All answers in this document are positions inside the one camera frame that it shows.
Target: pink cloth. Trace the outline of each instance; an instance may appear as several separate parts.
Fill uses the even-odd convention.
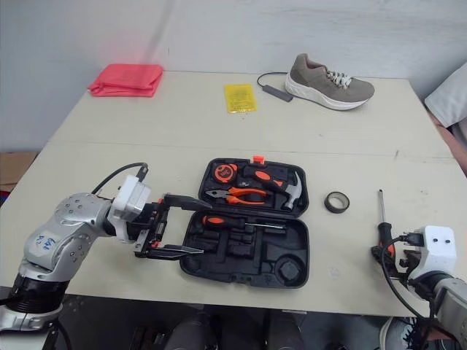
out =
[[[109,64],[88,89],[96,97],[152,97],[162,71],[158,64]]]

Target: hammer head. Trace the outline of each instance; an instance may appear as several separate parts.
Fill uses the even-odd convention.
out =
[[[289,200],[285,202],[284,207],[290,210],[293,209],[293,202],[295,202],[295,199],[301,196],[301,180],[297,172],[295,172],[295,178],[297,179],[297,184],[295,186],[289,184],[285,189],[285,192],[289,195]]]

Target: robotic arm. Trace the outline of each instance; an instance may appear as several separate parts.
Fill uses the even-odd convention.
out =
[[[157,203],[146,203],[151,191],[142,184],[146,173],[147,165],[143,164],[137,176],[127,176],[112,201],[95,194],[107,178],[92,193],[77,193],[58,204],[49,221],[26,241],[15,283],[2,302],[5,305],[0,306],[0,331],[52,327],[70,280],[98,237],[116,236],[122,243],[134,243],[137,257],[178,260],[203,253],[186,246],[158,245],[171,206],[187,210],[211,206],[179,195],[165,195]]]
[[[404,250],[405,258],[399,260],[399,265],[406,268],[404,273],[398,272],[395,258],[387,250],[396,241],[415,246],[415,250]],[[467,349],[467,284],[452,276],[456,261],[452,230],[448,227],[425,226],[391,242],[384,247],[371,248],[373,256],[383,266],[391,288],[393,289],[391,278],[398,279],[418,298],[427,300],[433,317],[436,316],[443,328],[454,335],[462,349]],[[395,293],[399,300],[406,303],[396,291]],[[431,326],[432,319],[426,320],[410,306],[407,307],[419,318],[423,327]],[[414,339],[413,349],[418,349],[424,342],[426,339],[423,340],[419,334]]]

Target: black screwdriver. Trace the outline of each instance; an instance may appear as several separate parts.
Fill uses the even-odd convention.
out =
[[[382,218],[382,221],[378,225],[379,246],[383,247],[386,243],[388,243],[391,239],[393,239],[393,235],[391,234],[391,228],[393,228],[393,226],[389,222],[386,222],[385,199],[383,197],[382,190],[379,190],[378,195],[379,195],[379,205],[381,208],[381,218]],[[394,258],[395,257],[394,245],[389,246],[387,250],[389,251],[390,256]]]
[[[262,228],[277,228],[284,230],[284,226],[278,225],[263,225],[263,224],[251,224],[246,222],[245,219],[235,219],[233,217],[221,217],[219,215],[206,215],[203,217],[203,225],[207,228],[238,228],[240,230],[245,229],[245,225],[261,226]]]

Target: toolbox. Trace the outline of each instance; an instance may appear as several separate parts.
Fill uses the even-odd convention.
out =
[[[183,257],[190,275],[254,287],[299,288],[309,272],[309,237],[299,219],[308,207],[305,172],[298,166],[217,158],[209,162],[184,246],[203,254]]]

